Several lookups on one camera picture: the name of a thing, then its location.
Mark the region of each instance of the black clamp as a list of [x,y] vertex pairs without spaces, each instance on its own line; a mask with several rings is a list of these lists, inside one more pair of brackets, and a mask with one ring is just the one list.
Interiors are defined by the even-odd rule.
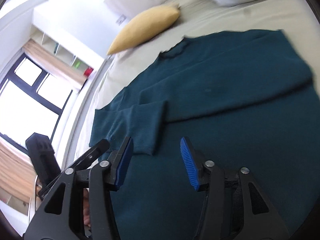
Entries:
[[195,240],[288,240],[288,230],[248,168],[223,170],[196,151],[189,138],[180,141],[189,180],[206,191]]
[[126,137],[120,149],[113,151],[107,161],[86,169],[108,148],[107,140],[100,141],[52,181],[53,186],[24,234],[25,240],[88,239],[83,222],[84,188],[90,191],[91,238],[120,239],[110,191],[117,191],[124,182],[133,140]]

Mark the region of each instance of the white shelf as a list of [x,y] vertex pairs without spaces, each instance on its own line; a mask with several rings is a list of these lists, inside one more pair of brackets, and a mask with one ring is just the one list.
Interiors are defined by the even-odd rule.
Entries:
[[46,33],[41,31],[40,29],[32,26],[31,28],[31,38],[41,45],[46,51],[53,54],[59,60],[66,63],[70,66],[74,71],[78,72],[79,74],[83,75],[85,70],[89,67],[86,63],[80,60],[76,55],[69,52],[66,48],[63,47],[62,44],[58,43],[58,48],[56,52],[54,51],[57,45],[57,41],[52,39]]
[[49,36],[45,35],[43,36],[42,40],[42,47],[50,52],[51,54],[54,54],[54,48],[56,47],[56,41],[51,39]]
[[[75,65],[77,64],[78,61],[80,61],[80,65],[79,67],[76,68]],[[75,69],[77,72],[84,74],[85,70],[88,68],[88,65],[77,58],[72,68]]]
[[67,65],[71,66],[71,63],[73,61],[73,54],[67,51],[64,47],[59,46],[56,57],[62,60]]
[[36,29],[36,31],[32,35],[32,39],[39,45],[42,45],[43,35],[44,33],[42,31]]

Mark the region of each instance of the curtain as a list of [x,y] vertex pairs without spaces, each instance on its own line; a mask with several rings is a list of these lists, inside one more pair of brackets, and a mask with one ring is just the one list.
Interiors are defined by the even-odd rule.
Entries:
[[0,187],[29,203],[35,178],[30,158],[0,137]]

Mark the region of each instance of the black plastic frame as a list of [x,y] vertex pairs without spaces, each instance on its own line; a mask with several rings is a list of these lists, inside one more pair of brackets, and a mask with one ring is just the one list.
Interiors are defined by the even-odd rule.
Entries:
[[[20,65],[20,63],[25,60],[28,59],[30,60],[33,64],[35,64],[37,67],[39,67],[42,71],[40,73],[40,75],[37,77],[36,81],[33,83],[32,86],[30,86],[29,84],[27,84],[25,81],[23,81],[20,77],[18,77],[15,73],[15,70],[17,69],[17,67]],[[45,70],[43,70],[43,68],[41,66],[39,66],[37,63],[35,63],[31,58],[29,58],[26,54],[22,54],[19,59],[13,64],[13,66],[10,68],[10,70],[8,71],[8,73],[6,74],[6,76],[4,77],[4,79],[0,82],[0,96],[1,96],[1,91],[3,91],[3,89],[5,88],[6,84],[8,81],[11,81],[12,83],[14,83],[18,88],[20,88],[23,92],[25,92],[27,95],[29,95],[30,97],[32,97],[34,100],[36,100],[38,103],[40,103],[41,105],[43,105],[44,107],[46,107],[47,109],[51,110],[52,112],[56,113],[58,115],[58,119],[57,122],[55,124],[55,127],[52,131],[52,134],[50,136],[50,141],[52,141],[53,135],[57,129],[58,123],[60,121],[62,112],[72,94],[72,91],[70,92],[67,100],[65,101],[62,109],[57,107],[56,105],[54,105],[53,103],[49,102],[47,99],[43,98],[42,96],[40,96],[37,91],[39,89],[39,87],[41,86],[41,84],[45,81],[45,79],[48,77],[49,73]],[[10,137],[8,137],[5,134],[0,133],[0,136],[5,139],[7,142],[9,142],[10,144],[12,144],[13,146],[15,146],[17,149],[19,149],[20,151],[24,152],[25,154],[28,154],[28,150],[21,146],[20,144],[18,144],[17,142],[15,142],[14,140],[12,140]]]

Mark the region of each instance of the white bed sheet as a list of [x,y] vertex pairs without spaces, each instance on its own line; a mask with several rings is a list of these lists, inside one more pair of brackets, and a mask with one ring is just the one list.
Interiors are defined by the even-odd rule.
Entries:
[[220,31],[283,29],[297,53],[311,66],[320,94],[320,25],[305,0],[258,0],[231,8],[218,7],[211,0],[169,0],[179,2],[181,17],[172,28],[153,40],[118,54],[107,70],[91,102],[78,140],[75,159],[89,149],[95,109],[109,104],[139,73],[183,36],[198,37]]

